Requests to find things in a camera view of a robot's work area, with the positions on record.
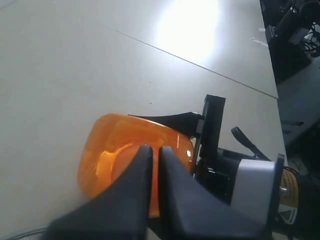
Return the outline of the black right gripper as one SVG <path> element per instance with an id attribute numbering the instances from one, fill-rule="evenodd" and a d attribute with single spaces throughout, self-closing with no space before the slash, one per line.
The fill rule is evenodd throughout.
<path id="1" fill-rule="evenodd" d="M 224 97 L 206 95 L 202 115 L 185 112 L 162 116 L 129 116 L 164 125 L 188 138 L 198 138 L 196 146 L 199 147 L 200 159 L 195 167 L 195 179 L 209 193 L 230 205 L 238 162 L 226 157 L 226 151 L 218 147 L 225 101 Z"/>

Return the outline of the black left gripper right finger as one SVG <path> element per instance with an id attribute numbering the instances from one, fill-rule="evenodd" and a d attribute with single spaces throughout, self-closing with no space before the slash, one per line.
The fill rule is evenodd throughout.
<path id="1" fill-rule="evenodd" d="M 166 240 L 270 240 L 264 223 L 210 194 L 169 146 L 159 150 L 159 215 Z"/>

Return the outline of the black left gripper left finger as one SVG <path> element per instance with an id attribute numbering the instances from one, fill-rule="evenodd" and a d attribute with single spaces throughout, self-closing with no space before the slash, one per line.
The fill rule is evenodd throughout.
<path id="1" fill-rule="evenodd" d="M 122 174 L 94 199 L 54 220 L 48 240 L 144 240 L 152 189 L 153 151 L 141 146 Z"/>

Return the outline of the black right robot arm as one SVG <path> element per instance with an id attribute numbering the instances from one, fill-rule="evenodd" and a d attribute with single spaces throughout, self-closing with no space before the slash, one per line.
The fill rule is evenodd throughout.
<path id="1" fill-rule="evenodd" d="M 202 114 L 145 116 L 195 138 L 190 169 L 168 146 L 159 150 L 158 196 L 168 240 L 270 240 L 320 237 L 320 180 L 270 160 L 242 130 L 233 137 L 251 155 L 219 148 L 225 99 L 207 95 Z"/>

